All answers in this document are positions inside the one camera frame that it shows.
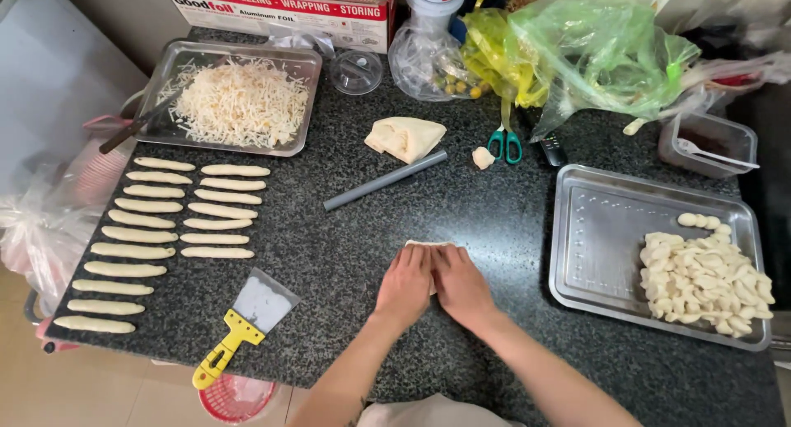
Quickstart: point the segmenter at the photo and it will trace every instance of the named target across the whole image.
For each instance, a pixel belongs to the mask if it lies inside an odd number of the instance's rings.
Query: stainless steel tray
[[[643,236],[663,231],[689,239],[711,232],[680,226],[676,219],[682,212],[716,216],[731,225],[742,254],[763,271],[755,215],[743,201],[577,164],[565,166],[558,173],[555,195],[552,295],[567,307],[744,350],[766,349],[771,342],[768,320],[753,320],[753,332],[734,339],[705,321],[682,325],[651,316],[639,285]]]
[[[168,79],[178,75],[180,71],[178,66],[186,64],[191,59],[198,67],[202,65],[208,66],[222,55],[267,58],[272,60],[277,68],[288,72],[293,78],[304,78],[304,84],[309,90],[308,104],[305,107],[300,129],[291,141],[285,144],[278,144],[272,149],[198,142],[187,138],[187,131],[179,128],[168,113],[161,114],[158,119],[152,120],[148,126],[138,133],[136,138],[139,141],[166,145],[250,152],[268,156],[288,157],[300,152],[304,148],[304,141],[308,135],[311,109],[313,108],[313,100],[316,98],[316,86],[319,84],[319,76],[321,74],[321,56],[309,49],[272,49],[220,42],[172,41],[165,47],[164,54],[157,68],[154,68],[151,81],[145,87],[143,106],[138,110],[138,116],[148,112],[157,105],[157,97],[168,82]]]

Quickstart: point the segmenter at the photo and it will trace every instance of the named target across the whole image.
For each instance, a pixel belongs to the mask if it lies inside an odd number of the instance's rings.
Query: scissors
[[[492,132],[492,136],[489,138],[489,143],[487,144],[487,150],[492,152],[492,143],[498,141],[500,143],[500,148],[498,149],[498,154],[494,157],[494,159],[503,159],[509,164],[516,164],[519,160],[522,159],[522,144],[519,142],[519,138],[513,132],[509,132],[505,130],[505,126],[500,123],[500,127]],[[517,147],[517,158],[511,158],[511,145]]]

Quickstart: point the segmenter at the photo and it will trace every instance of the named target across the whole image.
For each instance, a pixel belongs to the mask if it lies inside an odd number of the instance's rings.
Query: shredded cheese
[[[293,139],[308,102],[304,79],[291,79],[268,59],[198,68],[190,60],[164,86],[160,99],[194,82],[171,107],[174,120],[195,141],[273,148]]]

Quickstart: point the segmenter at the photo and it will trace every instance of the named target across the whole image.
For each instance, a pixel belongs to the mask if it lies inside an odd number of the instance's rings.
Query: granite countertop
[[[192,36],[262,42],[201,28]],[[263,203],[256,207],[260,218],[239,231],[251,236],[255,257],[177,255],[154,261],[166,265],[168,273],[144,279],[157,290],[132,300],[147,310],[123,318],[137,331],[108,335],[53,325],[47,335],[195,366],[225,336],[223,314],[257,266],[302,302],[261,345],[242,345],[227,371],[311,387],[373,310],[381,277],[404,242],[453,240],[467,247],[500,308],[645,425],[785,424],[768,352],[735,350],[558,304],[547,285],[557,170],[527,145],[520,163],[478,170],[470,152],[499,126],[499,99],[423,103],[404,95],[386,74],[381,86],[365,96],[345,96],[323,75],[307,143],[291,158],[139,144],[134,156],[270,168]],[[362,144],[375,120],[395,115],[447,126],[435,150],[446,150],[449,159],[325,212],[324,200],[403,165]],[[559,139],[572,163],[738,195],[736,180],[710,180],[661,163],[658,125],[627,137],[621,129],[630,121],[624,115],[581,111],[559,129]],[[187,175],[197,184],[197,171]],[[113,198],[128,184],[123,178]],[[192,199],[190,192],[183,202]],[[185,210],[177,220],[189,217],[197,216]],[[104,216],[100,226],[111,223]],[[184,227],[179,223],[176,231]],[[99,231],[96,240],[105,240]],[[95,259],[86,254],[83,261]],[[88,277],[81,263],[74,278]],[[65,302],[77,296],[94,297],[69,289],[57,315],[69,314]],[[433,298],[420,321],[393,346],[371,398],[409,401],[437,392],[527,425],[545,423],[514,374]]]

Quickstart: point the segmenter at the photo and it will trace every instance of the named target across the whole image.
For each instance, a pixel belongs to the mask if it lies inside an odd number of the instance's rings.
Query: yellow handle
[[[192,385],[198,390],[205,390],[220,377],[225,366],[228,365],[228,361],[233,357],[233,353],[243,341],[258,345],[264,338],[261,331],[233,310],[228,310],[223,320],[231,327],[231,332],[206,355],[206,359],[193,373]]]

